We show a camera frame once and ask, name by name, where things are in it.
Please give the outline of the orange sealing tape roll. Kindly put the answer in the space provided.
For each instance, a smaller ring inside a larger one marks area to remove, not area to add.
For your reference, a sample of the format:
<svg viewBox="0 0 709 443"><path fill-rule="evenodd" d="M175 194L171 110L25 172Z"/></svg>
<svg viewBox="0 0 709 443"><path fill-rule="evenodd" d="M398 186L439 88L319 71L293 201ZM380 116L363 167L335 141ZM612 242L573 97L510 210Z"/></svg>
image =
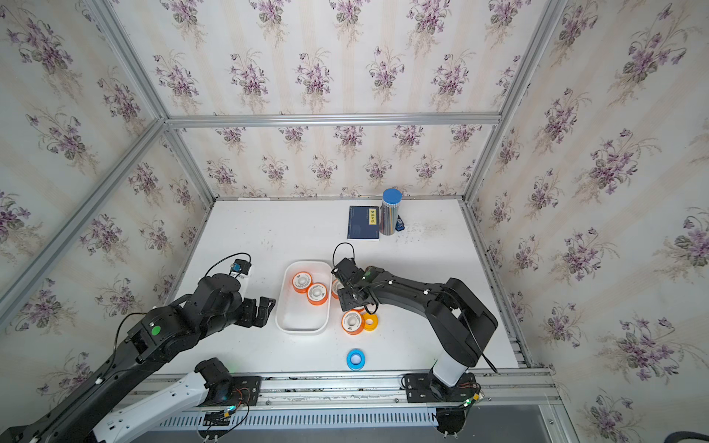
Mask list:
<svg viewBox="0 0 709 443"><path fill-rule="evenodd" d="M343 314L341 327L349 335L358 335L363 332L365 321L360 311L349 310Z"/></svg>
<svg viewBox="0 0 709 443"><path fill-rule="evenodd" d="M329 299L329 290L325 284L316 282L311 284L306 291L306 299L312 306L321 306L325 304Z"/></svg>
<svg viewBox="0 0 709 443"><path fill-rule="evenodd" d="M335 300L339 300L341 289L343 289L343 284L338 279L333 279L332 285L330 286L330 296Z"/></svg>
<svg viewBox="0 0 709 443"><path fill-rule="evenodd" d="M306 295L313 284L313 277L307 271L299 271L293 276L292 286L297 293Z"/></svg>

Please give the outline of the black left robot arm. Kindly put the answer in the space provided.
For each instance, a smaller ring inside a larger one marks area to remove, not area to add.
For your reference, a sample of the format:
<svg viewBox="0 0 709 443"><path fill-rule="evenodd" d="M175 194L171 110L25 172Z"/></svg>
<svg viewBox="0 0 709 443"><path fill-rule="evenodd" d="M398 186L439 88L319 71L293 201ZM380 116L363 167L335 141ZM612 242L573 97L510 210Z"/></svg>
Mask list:
<svg viewBox="0 0 709 443"><path fill-rule="evenodd" d="M8 428L2 441L129 442L193 406L250 407L258 388L247 387L213 357L170 387L116 409L143 380L201 340L231 325L264 327L275 300L244 298L240 287L237 278L218 273L200 279L194 293L149 311L127 336L116 338L112 355L66 399L34 423Z"/></svg>

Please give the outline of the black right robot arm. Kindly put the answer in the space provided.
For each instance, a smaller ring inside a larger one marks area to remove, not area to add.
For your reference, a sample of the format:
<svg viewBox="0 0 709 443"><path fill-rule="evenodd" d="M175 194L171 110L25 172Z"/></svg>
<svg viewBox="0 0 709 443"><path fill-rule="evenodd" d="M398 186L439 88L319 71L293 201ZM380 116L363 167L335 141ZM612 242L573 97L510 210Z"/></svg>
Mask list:
<svg viewBox="0 0 709 443"><path fill-rule="evenodd" d="M370 306L395 306L425 317L444 354L426 374L404 377L410 402L459 402L471 404L480 393L466 371L479 361L495 366L485 349L499 326L492 311L459 279L427 284L396 276L370 266L361 269L352 258L334 265L332 275L344 312Z"/></svg>

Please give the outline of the yellow sealing tape roll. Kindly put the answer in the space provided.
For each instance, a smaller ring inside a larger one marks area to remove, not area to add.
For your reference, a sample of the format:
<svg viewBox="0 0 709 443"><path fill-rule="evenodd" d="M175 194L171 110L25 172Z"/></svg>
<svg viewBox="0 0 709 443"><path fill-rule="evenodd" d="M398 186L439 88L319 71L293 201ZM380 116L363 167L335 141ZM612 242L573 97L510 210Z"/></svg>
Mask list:
<svg viewBox="0 0 709 443"><path fill-rule="evenodd" d="M379 317L375 314L364 313L362 315L364 330L374 332L380 323Z"/></svg>

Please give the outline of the white plastic storage box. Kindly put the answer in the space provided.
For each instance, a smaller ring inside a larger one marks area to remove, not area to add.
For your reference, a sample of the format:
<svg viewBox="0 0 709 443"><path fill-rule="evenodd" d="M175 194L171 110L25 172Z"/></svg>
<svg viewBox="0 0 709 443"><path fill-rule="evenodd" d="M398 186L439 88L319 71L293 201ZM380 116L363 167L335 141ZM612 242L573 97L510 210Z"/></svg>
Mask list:
<svg viewBox="0 0 709 443"><path fill-rule="evenodd" d="M312 306L306 295L297 293L292 286L293 276L299 271L307 271L313 277L313 283L320 282L328 287L332 285L332 267L323 261L301 260L290 264L282 280L282 288L276 304L276 326L286 334L316 335L325 330L330 320L330 302L321 306Z"/></svg>

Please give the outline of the blue sealing tape roll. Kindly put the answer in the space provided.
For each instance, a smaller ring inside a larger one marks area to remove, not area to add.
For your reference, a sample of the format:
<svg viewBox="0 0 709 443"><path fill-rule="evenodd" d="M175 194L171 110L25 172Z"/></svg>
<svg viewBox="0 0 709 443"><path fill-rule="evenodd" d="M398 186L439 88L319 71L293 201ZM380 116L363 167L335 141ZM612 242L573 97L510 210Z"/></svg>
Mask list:
<svg viewBox="0 0 709 443"><path fill-rule="evenodd" d="M346 357L347 367L352 371L359 371L366 364L365 354L359 349L351 350Z"/></svg>

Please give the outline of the dark blue booklet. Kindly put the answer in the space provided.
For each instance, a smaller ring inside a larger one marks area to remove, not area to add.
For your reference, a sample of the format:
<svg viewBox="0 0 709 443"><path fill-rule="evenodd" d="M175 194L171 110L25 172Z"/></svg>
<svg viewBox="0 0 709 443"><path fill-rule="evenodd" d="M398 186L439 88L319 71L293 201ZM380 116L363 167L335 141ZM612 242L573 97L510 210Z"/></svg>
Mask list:
<svg viewBox="0 0 709 443"><path fill-rule="evenodd" d="M351 206L348 214L347 238L350 240L378 240L380 238L380 208Z"/></svg>

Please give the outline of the silver cylinder blue lid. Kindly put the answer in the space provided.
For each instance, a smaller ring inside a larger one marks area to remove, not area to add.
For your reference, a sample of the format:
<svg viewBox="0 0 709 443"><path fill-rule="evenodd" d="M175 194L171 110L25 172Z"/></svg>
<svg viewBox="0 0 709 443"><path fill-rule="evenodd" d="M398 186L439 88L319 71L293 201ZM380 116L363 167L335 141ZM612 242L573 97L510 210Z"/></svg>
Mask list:
<svg viewBox="0 0 709 443"><path fill-rule="evenodd" d="M396 232L398 210L403 194L396 188L388 188L382 194L380 207L380 232L384 236L391 236Z"/></svg>

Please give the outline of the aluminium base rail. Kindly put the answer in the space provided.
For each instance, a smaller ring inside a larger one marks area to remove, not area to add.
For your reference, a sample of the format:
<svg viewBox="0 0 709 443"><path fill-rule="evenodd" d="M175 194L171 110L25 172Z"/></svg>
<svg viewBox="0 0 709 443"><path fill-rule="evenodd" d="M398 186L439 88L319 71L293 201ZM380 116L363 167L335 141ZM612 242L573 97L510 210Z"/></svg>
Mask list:
<svg viewBox="0 0 709 443"><path fill-rule="evenodd" d="M515 423L523 409L533 425L552 442L575 442L578 437L550 374L542 369L502 369L466 372L480 393L471 404L410 402L404 374L397 371L265 374L256 402L240 406L232 426L204 427L205 413L220 407L198 407L175 413L150 431L186 432L220 441L238 431L435 427L446 437L471 429L487 409L500 413L502 426Z"/></svg>

